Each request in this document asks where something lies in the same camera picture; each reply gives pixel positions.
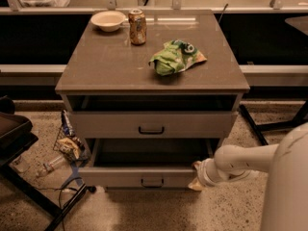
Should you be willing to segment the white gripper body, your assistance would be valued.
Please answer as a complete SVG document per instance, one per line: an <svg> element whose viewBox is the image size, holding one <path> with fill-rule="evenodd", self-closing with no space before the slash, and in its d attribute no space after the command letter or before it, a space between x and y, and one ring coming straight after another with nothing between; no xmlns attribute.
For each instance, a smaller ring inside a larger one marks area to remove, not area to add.
<svg viewBox="0 0 308 231"><path fill-rule="evenodd" d="M204 186L214 187L221 181L221 177L213 159L206 159L199 162L196 170L197 179Z"/></svg>

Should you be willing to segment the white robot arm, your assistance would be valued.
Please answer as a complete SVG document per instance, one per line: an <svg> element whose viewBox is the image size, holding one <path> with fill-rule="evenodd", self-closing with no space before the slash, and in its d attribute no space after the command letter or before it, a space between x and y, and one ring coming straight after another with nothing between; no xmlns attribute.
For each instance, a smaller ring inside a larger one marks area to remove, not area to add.
<svg viewBox="0 0 308 231"><path fill-rule="evenodd" d="M265 172L261 231L308 231L308 123L297 126L278 144L224 145L212 158L192 167L196 177L189 188L194 191Z"/></svg>

